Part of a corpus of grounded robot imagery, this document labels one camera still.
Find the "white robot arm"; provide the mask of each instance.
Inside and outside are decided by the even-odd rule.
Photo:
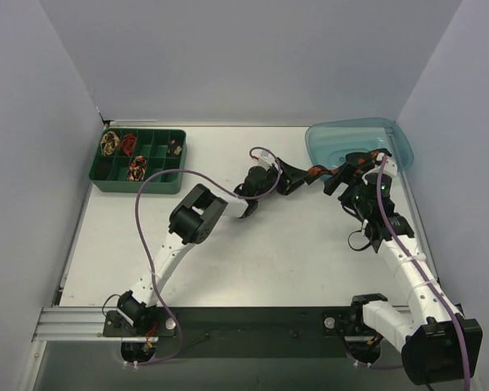
[[[390,199],[392,179],[397,175],[394,160],[387,159],[381,183],[377,184],[384,155],[390,156],[388,151],[349,154],[346,163],[325,181],[324,193],[330,196],[340,183],[348,185],[338,198],[342,208],[362,222],[364,235],[390,268],[406,298],[412,318],[404,317],[380,293],[361,295],[352,301],[355,314],[344,332],[347,334],[352,326],[353,329],[369,327],[375,330],[402,354],[403,366],[410,380],[415,384],[429,384],[463,377],[460,342],[456,334],[456,327],[460,325],[472,375],[482,341],[482,329],[475,319],[464,319],[460,310],[447,299],[426,263],[425,254],[419,249],[412,228],[403,216],[394,211],[395,205]],[[387,222],[411,253],[410,257],[385,224],[377,199],[379,186]],[[438,291],[445,306],[433,294],[431,287]],[[447,308],[459,324],[453,323]]]
[[[203,189],[203,187],[201,186],[202,185],[197,185],[197,187],[195,187],[193,191],[197,193],[198,190],[202,190],[200,194],[202,193],[207,194],[209,190],[206,189],[206,187]],[[217,197],[216,199],[214,199],[214,202],[217,202],[218,205],[220,205],[219,208],[222,209],[222,213],[219,216],[228,216],[228,217],[237,217],[237,218],[243,217],[245,215],[246,210],[249,208],[249,204],[246,201],[237,199],[235,197],[231,197],[229,195],[223,195],[221,197]],[[197,213],[197,211],[190,210],[189,212],[189,214],[195,217],[194,213]],[[178,267],[181,260],[185,257],[185,255],[187,255],[187,253],[190,250],[192,250],[197,243],[201,243],[203,240],[205,240],[208,234],[209,231],[201,231],[197,241],[189,241],[184,243],[185,239],[182,236],[180,236],[177,232],[172,231],[167,233],[165,237],[165,242],[161,245],[160,250],[158,251],[157,255],[153,259],[155,270],[156,270],[155,273],[156,285],[160,292],[163,290],[163,287],[166,285],[170,276],[172,275],[172,273],[174,273],[174,270],[176,270],[176,268]],[[151,307],[157,304],[157,297],[154,294],[152,288],[152,275],[149,272],[144,273],[139,278],[139,281],[130,290],[132,291],[132,297],[137,302],[144,303],[145,306],[147,307]]]

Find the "white backdrop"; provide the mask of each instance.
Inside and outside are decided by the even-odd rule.
[[[107,119],[395,119],[460,0],[41,0]]]
[[[55,294],[100,130],[40,4],[0,0],[0,391]]]
[[[489,391],[489,0],[464,0],[399,124],[438,275],[482,325],[478,369]]]

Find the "green tray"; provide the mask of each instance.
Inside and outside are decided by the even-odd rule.
[[[89,179],[101,190],[106,192],[137,193],[142,182],[129,182],[126,180],[130,163],[136,156],[147,159],[147,170],[143,180],[163,169],[182,169],[187,158],[187,134],[184,130],[177,129],[142,129],[142,128],[107,128],[102,137],[108,131],[117,134],[120,140],[126,134],[134,134],[137,138],[132,156],[123,156],[119,145],[110,156],[101,156],[101,150],[96,148],[95,159],[90,167]],[[181,155],[178,157],[167,156],[168,143],[176,140],[183,145]],[[98,165],[104,165],[101,173],[96,172]],[[165,174],[154,178],[144,190],[144,193],[175,194],[181,190],[183,173]]]

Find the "cable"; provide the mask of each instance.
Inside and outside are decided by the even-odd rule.
[[[169,354],[169,355],[164,356],[164,357],[154,358],[154,359],[149,360],[147,362],[141,362],[141,363],[139,363],[139,365],[151,365],[151,364],[156,364],[158,362],[164,362],[164,361],[170,360],[171,358],[175,358],[183,350],[183,343],[184,343],[183,329],[181,328],[181,326],[180,326],[178,320],[176,319],[174,313],[172,312],[172,310],[165,303],[165,301],[163,300],[163,297],[161,297],[160,291],[157,289],[157,284],[156,284],[156,268],[154,267],[154,262],[152,261],[152,254],[150,253],[150,249],[148,248],[147,241],[145,240],[145,236],[143,235],[143,230],[141,229],[141,222],[139,220],[139,201],[141,199],[141,195],[143,194],[143,190],[145,189],[145,187],[154,178],[159,177],[160,175],[173,174],[173,173],[187,173],[187,174],[197,175],[198,177],[202,177],[203,179],[209,181],[214,186],[216,186],[219,190],[224,191],[225,193],[227,193],[228,195],[230,195],[232,197],[239,198],[239,199],[242,199],[242,200],[259,200],[262,197],[265,197],[265,196],[269,195],[270,193],[272,193],[275,190],[275,188],[279,184],[280,176],[281,176],[282,173],[281,173],[281,169],[280,169],[279,159],[269,149],[266,149],[266,148],[263,148],[263,147],[253,147],[252,149],[250,149],[249,155],[251,157],[253,157],[252,152],[255,151],[255,150],[258,150],[258,149],[259,150],[262,150],[262,151],[265,151],[265,152],[268,152],[269,154],[271,154],[274,157],[275,162],[277,164],[277,170],[278,170],[277,179],[275,180],[274,185],[271,187],[270,190],[266,191],[265,193],[263,193],[261,195],[256,195],[254,197],[244,197],[244,196],[241,196],[241,195],[237,195],[233,191],[229,191],[229,190],[225,189],[223,186],[217,184],[212,178],[209,178],[208,176],[206,176],[206,175],[204,175],[202,173],[198,173],[197,171],[193,171],[191,169],[164,169],[163,171],[159,171],[157,173],[152,174],[150,177],[147,178],[147,180],[145,182],[143,182],[141,184],[141,187],[138,190],[138,194],[136,195],[136,203],[135,203],[135,206],[134,206],[134,216],[135,216],[135,219],[136,219],[136,228],[138,229],[138,234],[139,234],[139,238],[141,239],[141,244],[143,245],[143,249],[145,250],[145,253],[147,254],[148,263],[150,265],[150,269],[151,269],[151,273],[152,273],[152,287],[154,288],[154,293],[157,296],[157,300],[163,306],[163,309],[172,318],[172,320],[174,320],[174,322],[176,323],[176,328],[178,329],[179,347],[172,354]]]
[[[368,244],[365,244],[365,245],[364,245],[363,247],[361,247],[361,248],[355,248],[355,247],[353,247],[353,246],[351,245],[351,243],[350,243],[350,238],[351,238],[351,236],[352,236],[353,234],[358,234],[359,232],[362,232],[362,230],[353,231],[353,232],[351,232],[351,233],[348,235],[348,246],[350,246],[350,248],[351,248],[353,251],[357,251],[357,252],[364,251],[364,250],[368,249],[368,248],[369,248],[369,246],[371,246],[371,245],[372,245],[372,241],[371,241],[371,240],[369,240],[369,241],[368,241]]]
[[[341,207],[342,207],[342,210],[343,210],[343,211],[345,211],[346,213],[348,213],[350,216],[355,217],[355,218],[356,218],[357,220],[359,220],[360,222],[362,221],[362,220],[360,219],[359,215],[358,215],[358,214],[357,214],[355,211],[353,211],[353,210],[351,210],[351,209],[347,208],[347,207],[346,207],[344,204],[341,204]]]
[[[384,173],[384,166],[386,161],[387,161],[387,155],[384,155],[382,157],[381,167],[377,176],[377,202],[378,202],[378,207],[381,210],[382,220],[384,220],[385,227],[390,232],[394,241],[399,245],[403,253],[406,254],[406,256],[409,257],[409,259],[411,259],[412,264],[416,267],[416,269],[418,270],[419,274],[424,279],[424,281],[428,281],[429,278],[427,274],[424,272],[424,269],[422,269],[420,263],[418,263],[418,261],[412,256],[410,251],[406,248],[404,243],[402,243],[402,241],[399,239],[393,227],[391,226],[391,223],[387,215],[385,214],[384,205],[382,203],[381,184],[382,184],[382,174]],[[452,311],[451,307],[444,299],[444,297],[440,294],[438,289],[430,283],[428,283],[427,285],[428,287],[430,287],[431,292],[442,303],[444,309],[449,314],[449,318],[451,318],[451,321],[453,322],[453,326],[455,327],[456,336],[458,337],[458,342],[460,344],[460,353],[462,355],[462,367],[464,368],[464,391],[469,391],[471,389],[471,373],[469,369],[469,355],[467,354],[467,346],[465,346],[464,332],[462,330],[460,322],[458,322],[458,319],[455,316],[455,313]]]
[[[210,339],[210,333],[209,332],[204,332],[202,336],[198,337],[197,339],[193,340],[190,345],[185,346],[185,349],[183,352],[186,352],[190,348],[193,348],[194,346],[199,345],[201,342],[205,342],[206,340]]]
[[[156,335],[156,331],[157,331],[157,322],[154,322],[154,325],[152,326],[152,328],[147,332],[147,334],[145,335],[145,343],[148,345],[149,348],[153,348],[154,346],[152,345],[152,343],[150,342],[150,338],[152,336],[155,336]]]
[[[114,293],[113,295],[107,297],[107,300],[104,302],[104,304],[101,306],[101,313],[104,315],[105,318],[107,318],[107,315],[105,314],[105,306],[107,305],[108,301],[111,300],[113,297],[115,296],[118,296],[118,297],[121,297],[120,295],[118,295],[117,293]]]

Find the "purple cable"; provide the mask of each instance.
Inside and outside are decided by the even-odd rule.
[[[385,214],[384,210],[384,205],[382,203],[382,193],[381,193],[381,184],[382,184],[382,174],[384,173],[384,166],[387,161],[387,155],[384,155],[382,158],[381,162],[381,168],[378,172],[377,176],[377,202],[378,202],[378,207],[381,210],[381,215],[382,219],[384,220],[385,227],[388,229],[390,232],[391,236],[393,237],[394,241],[399,245],[399,247],[402,249],[404,254],[406,254],[407,257],[410,257],[412,264],[416,267],[418,272],[420,273],[421,277],[424,279],[424,281],[428,281],[428,276],[424,272],[424,269],[422,269],[422,266],[418,261],[412,257],[411,253],[409,250],[406,248],[404,243],[399,239],[397,234],[395,233],[393,227],[390,224],[390,221]],[[451,307],[447,303],[447,301],[443,298],[443,296],[440,294],[438,289],[431,283],[427,284],[428,287],[430,287],[431,292],[438,298],[438,300],[442,303],[443,307],[449,314],[449,317],[451,318],[451,321],[453,322],[453,325],[455,326],[456,330],[456,336],[458,337],[458,342],[460,344],[460,352],[462,354],[462,367],[464,368],[464,391],[469,391],[471,389],[471,375],[470,375],[470,369],[469,369],[469,356],[467,354],[467,347],[465,346],[465,338],[464,338],[464,332],[462,331],[462,327],[460,323],[458,322],[458,319],[455,316],[455,313],[452,311]]]
[[[148,263],[149,263],[150,269],[152,271],[152,287],[154,288],[154,293],[157,296],[157,300],[159,300],[161,305],[163,305],[163,308],[165,309],[166,313],[172,318],[172,320],[174,320],[174,322],[176,323],[176,327],[178,328],[179,347],[178,347],[178,350],[176,350],[172,354],[169,354],[168,356],[154,358],[154,359],[149,360],[147,362],[141,362],[141,363],[139,363],[140,366],[141,365],[156,364],[158,362],[164,362],[164,361],[170,360],[171,358],[177,357],[178,354],[180,354],[181,351],[183,350],[183,342],[184,342],[183,329],[179,325],[179,322],[176,319],[174,313],[170,310],[169,306],[165,303],[165,301],[163,300],[163,297],[161,297],[160,291],[157,289],[156,269],[154,267],[154,262],[152,261],[152,254],[150,253],[150,250],[149,250],[148,245],[147,245],[147,241],[145,240],[145,237],[143,235],[143,231],[141,229],[141,222],[139,221],[139,200],[141,198],[141,195],[143,194],[143,190],[145,189],[145,187],[148,185],[148,183],[150,181],[152,181],[156,177],[159,177],[160,175],[173,174],[173,173],[187,173],[187,174],[194,174],[194,175],[197,175],[198,177],[202,177],[203,179],[206,179],[207,181],[212,183],[214,186],[216,186],[218,189],[224,191],[225,193],[227,193],[228,195],[230,195],[232,197],[240,198],[242,200],[259,200],[262,197],[269,195],[270,193],[272,193],[275,190],[275,188],[279,184],[281,170],[280,170],[280,162],[279,162],[279,159],[277,158],[277,156],[274,155],[270,150],[268,150],[266,148],[253,147],[252,149],[250,149],[249,155],[251,157],[253,157],[252,152],[257,150],[257,149],[268,152],[270,155],[272,155],[274,157],[275,163],[277,164],[277,170],[279,172],[277,174],[277,179],[275,180],[274,185],[270,188],[270,190],[266,191],[265,193],[263,193],[261,195],[256,195],[254,197],[244,197],[241,195],[237,195],[233,191],[229,191],[229,190],[225,189],[223,186],[217,184],[213,179],[207,177],[206,175],[204,175],[202,173],[198,173],[197,171],[192,171],[191,169],[164,169],[163,171],[159,171],[157,173],[152,174],[150,177],[147,178],[147,180],[145,182],[143,182],[141,184],[141,187],[138,190],[138,194],[136,195],[136,204],[135,204],[135,208],[134,208],[134,215],[136,217],[136,228],[138,229],[139,238],[141,239],[141,244],[143,245],[143,248],[145,249],[145,253],[147,254]]]

